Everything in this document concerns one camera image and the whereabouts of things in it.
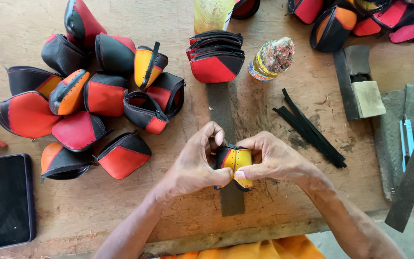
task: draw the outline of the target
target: smartphone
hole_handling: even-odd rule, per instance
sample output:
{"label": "smartphone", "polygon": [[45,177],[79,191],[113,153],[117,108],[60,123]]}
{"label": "smartphone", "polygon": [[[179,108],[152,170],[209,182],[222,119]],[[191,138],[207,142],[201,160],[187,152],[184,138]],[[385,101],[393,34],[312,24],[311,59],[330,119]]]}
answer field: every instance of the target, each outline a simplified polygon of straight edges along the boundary
{"label": "smartphone", "polygon": [[0,156],[0,248],[35,236],[31,159],[27,154]]}

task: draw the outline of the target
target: person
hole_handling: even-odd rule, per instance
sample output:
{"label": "person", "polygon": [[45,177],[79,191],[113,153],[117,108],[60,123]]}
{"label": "person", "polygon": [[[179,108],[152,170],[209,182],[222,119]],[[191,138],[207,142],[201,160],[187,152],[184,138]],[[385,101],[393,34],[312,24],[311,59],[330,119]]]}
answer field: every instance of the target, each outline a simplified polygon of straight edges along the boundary
{"label": "person", "polygon": [[[213,170],[210,153],[224,142],[224,131],[207,123],[186,143],[174,164],[151,189],[143,202],[122,222],[94,259],[138,258],[164,208],[182,194],[212,185],[226,185],[231,168]],[[338,192],[330,180],[300,153],[273,134],[263,131],[239,141],[236,146],[252,150],[253,165],[239,168],[239,179],[270,177],[294,181],[324,217],[338,244],[351,258],[406,258],[394,241],[364,212]],[[166,258],[325,258],[306,238],[296,236],[187,253]]]}

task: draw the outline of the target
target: hand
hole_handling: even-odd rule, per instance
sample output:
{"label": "hand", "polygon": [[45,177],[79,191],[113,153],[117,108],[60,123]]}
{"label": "hand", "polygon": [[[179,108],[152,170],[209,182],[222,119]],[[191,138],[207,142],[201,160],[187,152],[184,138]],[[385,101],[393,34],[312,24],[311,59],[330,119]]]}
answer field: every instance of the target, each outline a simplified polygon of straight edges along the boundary
{"label": "hand", "polygon": [[253,165],[246,165],[235,172],[237,179],[295,180],[318,168],[293,148],[273,134],[262,131],[253,137],[239,141],[237,147],[252,150]]}
{"label": "hand", "polygon": [[160,182],[170,197],[188,194],[212,185],[226,185],[233,175],[231,168],[213,170],[210,152],[223,144],[224,130],[209,122],[186,143],[177,160]]}

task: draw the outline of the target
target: forearm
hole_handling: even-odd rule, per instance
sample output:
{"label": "forearm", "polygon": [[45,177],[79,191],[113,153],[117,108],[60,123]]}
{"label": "forearm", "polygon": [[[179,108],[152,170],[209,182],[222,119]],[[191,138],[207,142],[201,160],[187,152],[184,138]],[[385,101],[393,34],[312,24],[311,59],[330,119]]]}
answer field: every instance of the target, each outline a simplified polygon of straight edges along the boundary
{"label": "forearm", "polygon": [[138,258],[154,226],[173,197],[156,186],[108,236],[94,259]]}
{"label": "forearm", "polygon": [[341,248],[351,258],[406,258],[369,216],[340,194],[318,169],[295,179],[324,217]]}

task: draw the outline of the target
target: phone screen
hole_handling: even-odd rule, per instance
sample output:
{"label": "phone screen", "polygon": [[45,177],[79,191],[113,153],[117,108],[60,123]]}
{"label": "phone screen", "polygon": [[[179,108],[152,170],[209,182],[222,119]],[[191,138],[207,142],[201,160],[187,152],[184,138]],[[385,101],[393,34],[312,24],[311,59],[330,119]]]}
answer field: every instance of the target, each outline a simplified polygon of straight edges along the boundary
{"label": "phone screen", "polygon": [[30,239],[25,159],[0,158],[0,247]]}

